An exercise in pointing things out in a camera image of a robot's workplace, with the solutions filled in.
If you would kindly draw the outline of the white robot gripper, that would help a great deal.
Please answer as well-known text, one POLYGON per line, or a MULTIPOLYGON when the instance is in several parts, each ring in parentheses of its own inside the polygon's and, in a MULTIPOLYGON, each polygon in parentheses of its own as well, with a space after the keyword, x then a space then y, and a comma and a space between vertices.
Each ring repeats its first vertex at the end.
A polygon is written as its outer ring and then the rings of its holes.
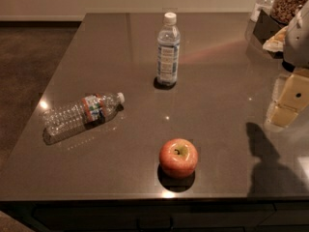
MULTIPOLYGON (((295 67, 309 68, 309 3, 301 7, 287 27, 283 59, 295 67)), ((280 74, 274 84, 268 121, 286 128, 308 105, 309 70, 280 74)))

